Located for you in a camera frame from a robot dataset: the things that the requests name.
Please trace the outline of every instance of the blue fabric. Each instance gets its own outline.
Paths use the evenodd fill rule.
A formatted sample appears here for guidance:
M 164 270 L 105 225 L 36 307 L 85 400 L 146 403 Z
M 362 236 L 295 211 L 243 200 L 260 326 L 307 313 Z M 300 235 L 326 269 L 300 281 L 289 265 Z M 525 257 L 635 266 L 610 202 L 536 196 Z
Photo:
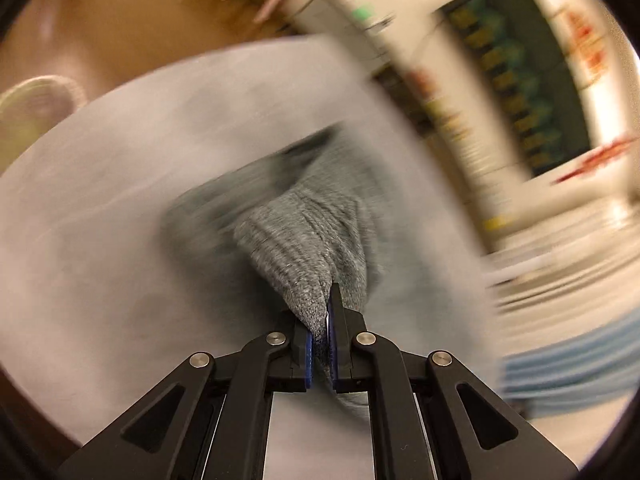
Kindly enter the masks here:
M 580 410 L 640 382 L 640 308 L 615 322 L 541 349 L 510 356 L 502 396 L 532 416 Z

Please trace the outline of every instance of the triangular cutout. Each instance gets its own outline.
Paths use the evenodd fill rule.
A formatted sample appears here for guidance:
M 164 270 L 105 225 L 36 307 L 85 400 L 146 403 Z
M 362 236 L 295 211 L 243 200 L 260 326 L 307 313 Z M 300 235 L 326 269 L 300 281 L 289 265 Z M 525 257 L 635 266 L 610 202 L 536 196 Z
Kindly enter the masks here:
M 518 436 L 517 428 L 498 413 L 469 384 L 456 387 L 482 449 L 493 449 Z
M 158 452 L 184 392 L 184 386 L 174 384 L 167 393 L 124 428 L 122 438 L 146 452 Z

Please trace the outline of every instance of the red object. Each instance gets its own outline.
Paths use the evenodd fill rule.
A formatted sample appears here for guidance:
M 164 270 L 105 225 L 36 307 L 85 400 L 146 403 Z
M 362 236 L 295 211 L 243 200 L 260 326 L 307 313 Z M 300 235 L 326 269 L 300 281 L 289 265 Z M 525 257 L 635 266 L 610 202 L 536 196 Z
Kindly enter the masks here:
M 553 184 L 560 184 L 574 176 L 593 173 L 599 168 L 609 164 L 615 158 L 622 156 L 636 140 L 638 140 L 638 137 L 626 139 L 623 137 L 621 139 L 614 140 L 610 144 L 605 144 L 604 146 L 596 148 L 592 151 L 591 155 L 584 158 L 577 170 L 561 176 L 559 179 L 555 180 Z

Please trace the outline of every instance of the round table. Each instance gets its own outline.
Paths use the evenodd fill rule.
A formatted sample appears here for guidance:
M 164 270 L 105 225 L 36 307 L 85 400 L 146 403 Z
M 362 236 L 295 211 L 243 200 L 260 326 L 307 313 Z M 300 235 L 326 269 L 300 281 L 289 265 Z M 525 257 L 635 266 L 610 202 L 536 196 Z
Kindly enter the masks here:
M 188 189 L 338 121 L 394 168 L 418 242 L 495 349 L 461 210 L 366 79 L 322 37 L 207 54 L 90 103 L 8 168 L 0 362 L 53 423 L 86 442 L 191 353 L 235 352 L 272 328 L 256 292 L 194 286 L 163 250 L 159 218 Z M 276 394 L 264 477 L 340 474 L 373 478 L 368 422 L 323 387 Z

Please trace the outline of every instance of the wooden floor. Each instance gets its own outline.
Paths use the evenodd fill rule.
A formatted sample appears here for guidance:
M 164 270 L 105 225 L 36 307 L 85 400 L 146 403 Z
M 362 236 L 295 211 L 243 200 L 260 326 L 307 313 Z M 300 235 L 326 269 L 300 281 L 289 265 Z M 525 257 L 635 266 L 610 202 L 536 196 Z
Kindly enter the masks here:
M 31 0 L 0 43 L 0 92 L 29 77 L 69 76 L 94 99 L 208 50 L 276 36 L 252 23 L 259 0 Z

